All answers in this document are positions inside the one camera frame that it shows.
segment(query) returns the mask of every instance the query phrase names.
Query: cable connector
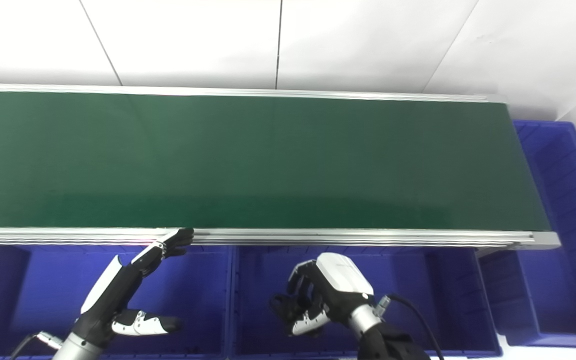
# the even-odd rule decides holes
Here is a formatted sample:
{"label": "cable connector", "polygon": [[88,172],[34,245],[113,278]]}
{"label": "cable connector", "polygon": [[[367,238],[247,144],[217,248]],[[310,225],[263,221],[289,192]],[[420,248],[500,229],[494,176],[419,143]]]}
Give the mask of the cable connector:
{"label": "cable connector", "polygon": [[64,340],[46,331],[39,331],[39,333],[37,333],[37,340],[50,346],[54,350],[59,350],[64,345]]}
{"label": "cable connector", "polygon": [[391,298],[389,298],[388,295],[386,295],[382,297],[381,300],[379,300],[379,303],[377,304],[377,306],[375,306],[372,312],[383,320],[384,313],[386,312],[386,309],[388,309],[388,305],[390,304],[391,304]]}

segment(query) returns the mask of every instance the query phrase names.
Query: blue storage crate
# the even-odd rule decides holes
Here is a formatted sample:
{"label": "blue storage crate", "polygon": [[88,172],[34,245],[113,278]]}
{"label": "blue storage crate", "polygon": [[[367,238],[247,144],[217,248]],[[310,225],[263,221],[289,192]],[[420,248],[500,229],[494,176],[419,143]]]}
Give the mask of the blue storage crate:
{"label": "blue storage crate", "polygon": [[[357,355],[358,342],[342,325],[327,324],[317,338],[288,337],[268,305],[272,294],[286,291],[296,264],[325,251],[354,260],[372,284],[377,300],[394,292],[412,301],[445,355],[501,354],[471,248],[243,246],[235,250],[233,258],[230,359],[333,359]],[[386,320],[409,332],[428,354],[435,354],[421,323],[408,308],[393,301]]]}
{"label": "blue storage crate", "polygon": [[[65,338],[80,307],[114,255],[123,264],[143,246],[0,246],[0,359],[29,333]],[[130,308],[182,319],[169,335],[117,335],[103,359],[226,358],[229,333],[230,246],[190,246],[144,279]],[[47,360],[55,351],[31,342],[21,359]]]}
{"label": "blue storage crate", "polygon": [[494,322],[512,346],[576,347],[576,131],[565,121],[514,125],[562,247],[480,260]]}

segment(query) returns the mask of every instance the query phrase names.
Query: robotic hand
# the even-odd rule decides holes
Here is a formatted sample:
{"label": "robotic hand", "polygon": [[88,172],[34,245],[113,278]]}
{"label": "robotic hand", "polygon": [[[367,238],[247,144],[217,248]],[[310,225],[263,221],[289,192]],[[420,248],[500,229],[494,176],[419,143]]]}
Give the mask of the robotic hand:
{"label": "robotic hand", "polygon": [[181,228],[155,240],[122,265],[116,255],[90,290],[81,316],[53,360],[96,360],[116,334],[139,337],[172,333],[181,328],[176,317],[127,309],[128,301],[150,275],[170,256],[186,253],[194,230]]}
{"label": "robotic hand", "polygon": [[288,295],[275,294],[270,307],[289,336],[317,337],[322,326],[339,322],[358,339],[359,360],[429,360],[410,335],[384,322],[382,314],[390,298],[384,296],[375,305],[372,285],[349,257],[324,252],[297,264],[286,291]]}

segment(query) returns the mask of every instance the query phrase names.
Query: black cable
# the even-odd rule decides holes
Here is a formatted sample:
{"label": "black cable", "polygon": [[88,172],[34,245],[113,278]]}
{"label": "black cable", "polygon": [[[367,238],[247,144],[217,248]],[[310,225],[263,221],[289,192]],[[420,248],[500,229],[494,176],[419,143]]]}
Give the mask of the black cable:
{"label": "black cable", "polygon": [[10,360],[15,360],[19,356],[19,353],[21,353],[21,351],[28,345],[28,343],[32,339],[36,338],[37,335],[39,335],[38,332],[26,335],[26,337],[24,337],[23,340],[19,342],[19,344],[16,346],[16,348],[14,348],[14,350],[10,354]]}
{"label": "black cable", "polygon": [[434,351],[437,353],[437,357],[439,358],[439,360],[444,360],[444,355],[442,354],[442,349],[439,347],[439,342],[437,342],[437,339],[435,338],[433,331],[430,330],[430,326],[428,325],[428,323],[426,322],[426,320],[422,316],[421,312],[419,312],[419,310],[413,305],[413,303],[411,303],[410,301],[408,301],[407,299],[405,299],[403,297],[397,296],[396,294],[389,294],[388,298],[390,300],[397,301],[398,303],[402,303],[403,305],[407,306],[410,310],[412,310],[414,312],[416,317],[418,317],[419,321],[423,325],[423,328],[425,329],[425,332],[427,333],[428,338],[430,338],[430,342],[432,343],[432,347],[434,348]]}

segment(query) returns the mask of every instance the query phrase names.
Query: metal rail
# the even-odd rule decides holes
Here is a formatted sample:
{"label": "metal rail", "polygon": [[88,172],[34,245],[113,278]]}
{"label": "metal rail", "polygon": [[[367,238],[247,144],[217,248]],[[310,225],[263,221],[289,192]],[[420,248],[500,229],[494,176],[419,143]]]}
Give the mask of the metal rail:
{"label": "metal rail", "polygon": [[160,96],[246,96],[263,98],[311,98],[345,100],[457,101],[460,103],[506,103],[500,95],[444,95],[434,93],[387,93],[360,91],[314,91],[291,89],[219,89],[165,86],[106,86],[0,84],[0,92],[56,92]]}
{"label": "metal rail", "polygon": [[[174,228],[0,227],[0,245],[142,246]],[[195,228],[199,246],[432,246],[553,249],[555,232],[420,228]]]}

